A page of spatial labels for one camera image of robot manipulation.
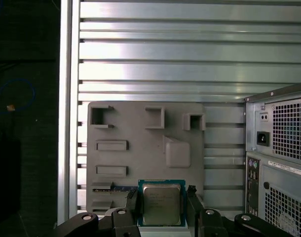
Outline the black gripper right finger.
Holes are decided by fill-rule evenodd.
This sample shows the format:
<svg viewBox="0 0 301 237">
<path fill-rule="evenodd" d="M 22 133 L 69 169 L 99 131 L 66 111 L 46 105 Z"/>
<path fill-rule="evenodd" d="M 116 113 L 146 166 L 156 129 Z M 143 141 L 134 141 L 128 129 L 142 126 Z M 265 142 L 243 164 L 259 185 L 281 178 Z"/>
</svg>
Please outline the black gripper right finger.
<svg viewBox="0 0 301 237">
<path fill-rule="evenodd" d="M 248 213 L 230 220 L 220 212 L 205 208 L 196 188 L 187 189 L 187 224 L 192 237 L 290 237 L 291 234 Z"/>
</svg>

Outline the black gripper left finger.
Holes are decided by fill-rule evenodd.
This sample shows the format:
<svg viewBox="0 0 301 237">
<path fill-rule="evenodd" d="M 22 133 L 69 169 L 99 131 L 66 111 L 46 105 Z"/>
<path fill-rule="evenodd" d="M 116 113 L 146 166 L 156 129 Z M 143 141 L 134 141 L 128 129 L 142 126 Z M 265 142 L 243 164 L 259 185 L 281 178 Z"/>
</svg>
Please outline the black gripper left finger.
<svg viewBox="0 0 301 237">
<path fill-rule="evenodd" d="M 50 232 L 52 237 L 139 237 L 139 195 L 131 190 L 124 207 L 109 209 L 100 219 L 96 214 L 77 214 Z"/>
</svg>

